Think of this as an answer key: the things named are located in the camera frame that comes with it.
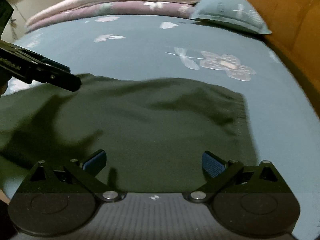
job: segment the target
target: bed sheet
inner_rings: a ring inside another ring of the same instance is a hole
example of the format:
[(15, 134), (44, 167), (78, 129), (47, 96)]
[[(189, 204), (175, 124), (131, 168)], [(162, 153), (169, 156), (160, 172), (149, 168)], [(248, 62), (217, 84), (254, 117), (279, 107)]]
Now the bed sheet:
[[(300, 202), (294, 234), (319, 234), (320, 121), (287, 68), (256, 37), (182, 18), (115, 15), (45, 27), (16, 44), (74, 74), (187, 78), (243, 94), (258, 159), (274, 163)], [(8, 93), (21, 88), (11, 80)]]

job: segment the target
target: wooden headboard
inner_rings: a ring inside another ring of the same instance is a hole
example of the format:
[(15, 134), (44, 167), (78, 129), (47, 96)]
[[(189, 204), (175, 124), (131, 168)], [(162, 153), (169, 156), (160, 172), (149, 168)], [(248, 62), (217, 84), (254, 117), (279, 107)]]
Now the wooden headboard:
[(248, 0), (273, 32), (264, 35), (320, 116), (320, 0)]

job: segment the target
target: green garment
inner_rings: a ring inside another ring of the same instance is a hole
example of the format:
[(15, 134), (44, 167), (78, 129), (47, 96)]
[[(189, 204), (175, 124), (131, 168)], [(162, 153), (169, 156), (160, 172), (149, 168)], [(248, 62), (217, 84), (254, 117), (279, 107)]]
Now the green garment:
[(108, 161), (99, 179), (129, 192), (200, 187), (204, 151), (257, 163), (239, 93), (189, 79), (79, 76), (74, 93), (44, 84), (1, 98), (4, 158), (26, 169), (39, 160), (59, 169), (103, 149)]

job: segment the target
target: gray ribbed panel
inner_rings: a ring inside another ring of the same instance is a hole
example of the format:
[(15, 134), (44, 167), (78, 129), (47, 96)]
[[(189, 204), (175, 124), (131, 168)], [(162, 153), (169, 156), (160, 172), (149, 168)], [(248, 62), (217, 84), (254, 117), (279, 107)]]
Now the gray ribbed panel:
[[(129, 193), (117, 203), (101, 206), (90, 223), (54, 240), (254, 240), (227, 231), (203, 204), (186, 201), (180, 193)], [(41, 238), (19, 234), (12, 240)], [(293, 240), (289, 235), (274, 240)]]

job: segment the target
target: blue pillow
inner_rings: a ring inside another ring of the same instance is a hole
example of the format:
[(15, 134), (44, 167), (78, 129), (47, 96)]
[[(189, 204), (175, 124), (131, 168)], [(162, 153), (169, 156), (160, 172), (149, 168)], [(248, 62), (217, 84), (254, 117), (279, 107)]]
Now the blue pillow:
[(210, 21), (249, 33), (272, 33), (247, 0), (201, 0), (196, 4), (190, 19)]

